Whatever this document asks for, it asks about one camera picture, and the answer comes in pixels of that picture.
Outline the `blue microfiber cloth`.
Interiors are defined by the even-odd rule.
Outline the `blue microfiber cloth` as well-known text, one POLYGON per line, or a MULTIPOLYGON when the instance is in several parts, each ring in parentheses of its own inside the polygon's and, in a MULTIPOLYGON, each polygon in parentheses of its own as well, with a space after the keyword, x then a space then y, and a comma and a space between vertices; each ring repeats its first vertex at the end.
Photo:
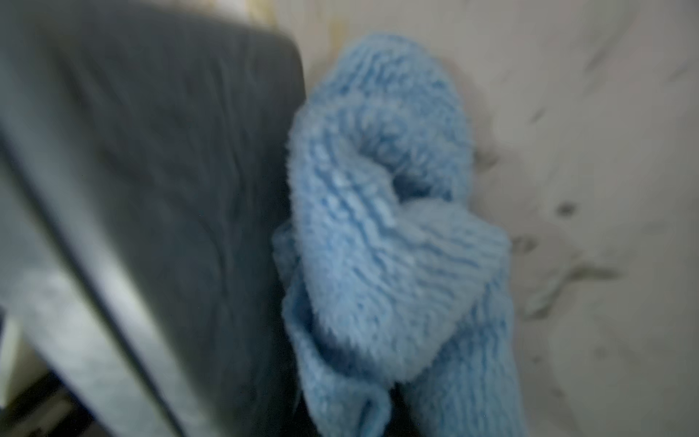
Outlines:
POLYGON ((345 49, 297 113, 272 244, 320 435, 384 435, 393 389, 424 436, 528 433, 511 243, 469 210, 473 159, 453 82, 402 36, 345 49))

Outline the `dark grey eyeglass case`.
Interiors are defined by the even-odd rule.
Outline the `dark grey eyeglass case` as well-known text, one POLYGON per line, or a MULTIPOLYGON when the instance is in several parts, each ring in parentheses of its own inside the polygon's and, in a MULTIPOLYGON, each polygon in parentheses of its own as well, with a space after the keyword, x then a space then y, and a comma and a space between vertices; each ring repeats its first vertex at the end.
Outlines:
POLYGON ((279 31, 146 1, 1 5, 1 306, 114 436, 278 436, 271 254, 305 98, 279 31))

